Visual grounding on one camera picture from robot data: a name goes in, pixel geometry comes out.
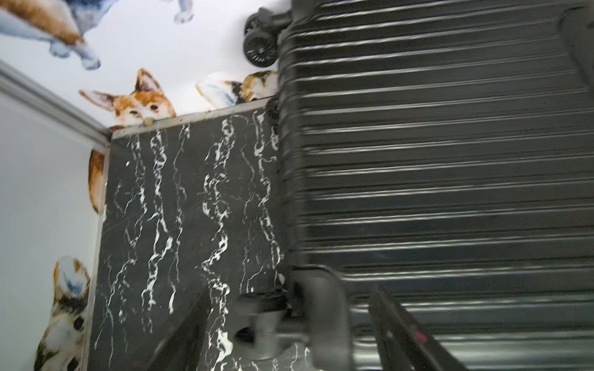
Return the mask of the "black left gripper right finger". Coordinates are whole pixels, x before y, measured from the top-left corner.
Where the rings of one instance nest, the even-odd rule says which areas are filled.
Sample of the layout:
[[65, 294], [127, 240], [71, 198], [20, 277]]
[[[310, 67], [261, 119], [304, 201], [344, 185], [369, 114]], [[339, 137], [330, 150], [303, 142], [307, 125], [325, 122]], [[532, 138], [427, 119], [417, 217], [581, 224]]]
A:
[[382, 287], [371, 296], [369, 313], [383, 370], [466, 369]]

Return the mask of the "black hard-shell suitcase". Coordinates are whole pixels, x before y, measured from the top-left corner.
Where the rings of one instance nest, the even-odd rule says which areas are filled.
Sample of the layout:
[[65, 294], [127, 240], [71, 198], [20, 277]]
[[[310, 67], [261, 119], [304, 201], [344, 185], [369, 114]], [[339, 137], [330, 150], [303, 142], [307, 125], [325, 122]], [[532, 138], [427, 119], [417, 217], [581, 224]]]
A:
[[278, 63], [287, 245], [238, 355], [382, 369], [382, 287], [465, 370], [593, 368], [591, 1], [294, 1], [243, 47]]

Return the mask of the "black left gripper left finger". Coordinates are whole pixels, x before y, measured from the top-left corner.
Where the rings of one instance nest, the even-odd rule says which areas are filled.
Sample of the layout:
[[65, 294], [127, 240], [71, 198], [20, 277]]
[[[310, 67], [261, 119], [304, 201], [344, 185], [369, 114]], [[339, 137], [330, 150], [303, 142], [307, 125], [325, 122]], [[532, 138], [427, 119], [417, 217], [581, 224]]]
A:
[[195, 370], [206, 338], [211, 312], [209, 290], [202, 287], [177, 319], [168, 319], [155, 343], [147, 343], [134, 354], [135, 370]]

